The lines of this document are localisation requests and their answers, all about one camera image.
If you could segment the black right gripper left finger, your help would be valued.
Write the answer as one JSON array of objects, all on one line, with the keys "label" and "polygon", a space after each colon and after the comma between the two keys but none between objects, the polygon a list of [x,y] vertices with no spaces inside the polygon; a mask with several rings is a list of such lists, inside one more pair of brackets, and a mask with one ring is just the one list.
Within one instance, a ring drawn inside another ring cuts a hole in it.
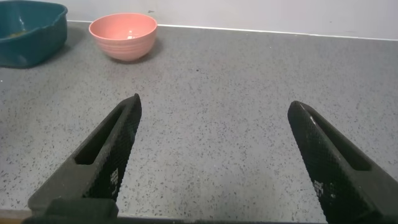
[{"label": "black right gripper left finger", "polygon": [[142,116],[138,94],[122,100],[28,200],[43,212],[54,199],[117,200]]}]

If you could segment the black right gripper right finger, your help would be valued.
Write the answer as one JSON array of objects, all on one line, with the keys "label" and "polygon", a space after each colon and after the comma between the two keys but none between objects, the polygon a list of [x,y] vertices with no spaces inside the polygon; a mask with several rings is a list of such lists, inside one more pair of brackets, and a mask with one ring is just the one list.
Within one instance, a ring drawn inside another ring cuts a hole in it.
[{"label": "black right gripper right finger", "polygon": [[287,117],[327,222],[397,223],[392,176],[309,105]]}]

